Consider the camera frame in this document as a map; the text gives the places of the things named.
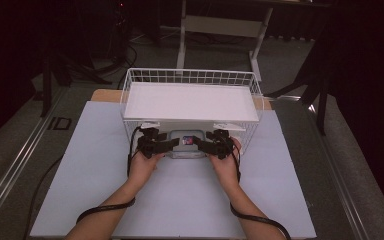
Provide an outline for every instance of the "white platform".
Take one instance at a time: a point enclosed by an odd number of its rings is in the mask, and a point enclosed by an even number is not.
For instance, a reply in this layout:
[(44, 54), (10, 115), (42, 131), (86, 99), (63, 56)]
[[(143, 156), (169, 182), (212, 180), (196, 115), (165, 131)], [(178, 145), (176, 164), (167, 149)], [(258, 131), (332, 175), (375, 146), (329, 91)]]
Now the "white platform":
[(123, 116), (126, 120), (259, 121), (248, 86), (186, 83), (132, 82)]
[[(63, 237), (86, 209), (126, 180), (128, 143), (115, 103), (88, 102), (31, 231)], [(274, 111), (265, 111), (242, 158), (241, 185), (293, 238), (316, 237)], [(114, 237), (244, 238), (208, 159), (164, 158)]]

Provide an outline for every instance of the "white surface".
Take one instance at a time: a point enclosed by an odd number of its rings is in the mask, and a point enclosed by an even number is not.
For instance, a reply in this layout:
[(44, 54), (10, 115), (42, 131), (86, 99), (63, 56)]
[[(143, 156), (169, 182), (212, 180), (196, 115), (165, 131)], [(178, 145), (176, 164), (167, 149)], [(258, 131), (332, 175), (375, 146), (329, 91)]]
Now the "white surface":
[[(31, 231), (61, 237), (126, 180), (127, 137), (115, 103), (88, 102)], [(274, 111), (242, 157), (241, 185), (293, 238), (315, 231)], [(208, 159), (161, 159), (115, 237), (243, 238)]]
[(132, 82), (124, 119), (258, 122), (258, 115), (247, 86)]

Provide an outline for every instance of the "finger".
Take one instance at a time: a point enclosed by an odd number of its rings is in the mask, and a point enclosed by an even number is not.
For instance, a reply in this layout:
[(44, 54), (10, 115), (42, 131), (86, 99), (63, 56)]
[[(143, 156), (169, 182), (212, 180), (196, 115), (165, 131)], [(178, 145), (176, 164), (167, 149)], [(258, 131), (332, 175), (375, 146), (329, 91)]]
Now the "finger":
[(238, 139), (234, 137), (230, 137), (230, 139), (232, 139), (233, 144), (235, 146), (235, 148), (233, 149), (233, 154), (235, 154), (235, 157), (237, 157), (242, 148), (241, 142), (239, 142)]
[(210, 159), (210, 162), (214, 165), (215, 161), (218, 160), (218, 158), (215, 155), (207, 154), (208, 159)]
[(136, 152), (133, 154), (133, 159), (136, 159), (136, 158), (146, 158), (145, 155), (143, 155), (142, 151), (140, 150), (136, 150)]
[(157, 162), (158, 162), (158, 160), (160, 160), (163, 157), (165, 157), (165, 153), (159, 153), (159, 154), (155, 154), (154, 156), (152, 156), (152, 158), (154, 158)]

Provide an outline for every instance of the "controller cable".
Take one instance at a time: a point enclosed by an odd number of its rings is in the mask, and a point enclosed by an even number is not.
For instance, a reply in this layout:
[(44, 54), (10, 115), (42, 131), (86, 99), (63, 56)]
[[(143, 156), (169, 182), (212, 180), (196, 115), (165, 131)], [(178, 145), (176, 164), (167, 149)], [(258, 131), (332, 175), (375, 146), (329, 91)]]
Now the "controller cable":
[(30, 224), (31, 224), (30, 222), (31, 222), (31, 218), (32, 218), (32, 213), (33, 213), (34, 205), (35, 205), (34, 203), (36, 202), (36, 198), (37, 198), (37, 195), (39, 193), (40, 187), (42, 186), (42, 183), (45, 180), (45, 178), (48, 176), (49, 172), (56, 165), (58, 165), (58, 163), (62, 160), (63, 156), (64, 155), (60, 156), (54, 163), (51, 164), (51, 166), (42, 175), (42, 178), (39, 180), (39, 183), (37, 184), (36, 189), (34, 190), (32, 200), (30, 201), (29, 213), (28, 213), (28, 217), (27, 217), (27, 225), (26, 225), (26, 227), (24, 229), (23, 239), (27, 239), (27, 237), (29, 235)]
[[(140, 127), (136, 127), (135, 130), (133, 130), (132, 137), (130, 139), (129, 155), (127, 157), (127, 177), (129, 176), (129, 173), (130, 173), (130, 165), (132, 163), (132, 159), (136, 155), (136, 153), (139, 152), (139, 151), (136, 151), (132, 156), (133, 141), (135, 138), (135, 134), (139, 129), (140, 129)], [(120, 209), (128, 208), (128, 207), (133, 206), (133, 204), (135, 204), (135, 201), (136, 201), (136, 198), (133, 198), (130, 202), (127, 202), (127, 203), (99, 206), (99, 207), (94, 207), (94, 208), (88, 209), (88, 210), (84, 211), (82, 214), (80, 214), (80, 216), (77, 218), (76, 224), (79, 223), (83, 218), (85, 218), (86, 216), (88, 216), (90, 214), (97, 213), (97, 212), (120, 210)]]
[[(222, 137), (218, 137), (217, 139), (221, 140), (228, 149), (230, 149), (229, 147), (229, 144), (226, 142), (226, 140)], [(232, 154), (232, 157), (235, 161), (235, 165), (236, 165), (236, 173), (237, 173), (237, 176), (238, 176), (238, 182), (240, 182), (240, 178), (241, 178), (241, 172), (239, 171), (239, 166), (240, 166), (240, 161), (241, 161), (241, 154), (239, 152), (239, 148), (238, 146), (236, 146), (235, 143), (233, 143), (233, 145), (235, 146), (236, 149), (238, 149), (238, 157), (236, 158), (235, 154), (233, 153), (233, 150), (231, 150), (230, 154)], [(269, 225), (272, 225), (272, 226), (275, 226), (277, 227), (282, 233), (283, 235), (285, 236), (285, 238), (287, 240), (291, 240), (291, 236), (289, 235), (288, 231), (286, 230), (286, 228), (284, 226), (282, 226), (282, 224), (274, 221), (274, 220), (271, 220), (269, 218), (264, 218), (264, 217), (258, 217), (258, 216), (253, 216), (253, 215), (247, 215), (247, 214), (242, 214), (240, 212), (238, 212), (233, 206), (232, 206), (232, 203), (230, 203), (230, 211), (233, 213), (233, 215), (235, 215), (236, 217), (238, 218), (242, 218), (242, 219), (245, 219), (245, 220), (250, 220), (250, 221), (254, 221), (254, 222), (260, 222), (260, 223), (265, 223), (265, 224), (269, 224)]]

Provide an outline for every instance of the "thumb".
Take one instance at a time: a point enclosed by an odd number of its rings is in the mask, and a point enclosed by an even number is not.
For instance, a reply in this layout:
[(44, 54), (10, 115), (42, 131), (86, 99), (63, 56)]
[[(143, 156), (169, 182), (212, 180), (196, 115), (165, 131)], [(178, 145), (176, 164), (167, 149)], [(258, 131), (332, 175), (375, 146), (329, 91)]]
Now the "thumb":
[(210, 159), (210, 162), (214, 165), (214, 164), (216, 164), (217, 162), (217, 160), (220, 160), (220, 159), (218, 159), (218, 157), (216, 157), (216, 156), (214, 156), (214, 155), (211, 155), (211, 154), (208, 154), (208, 159)]
[(159, 161), (161, 158), (165, 157), (165, 153), (159, 153), (159, 154), (155, 154), (152, 158), (155, 159), (155, 161)]

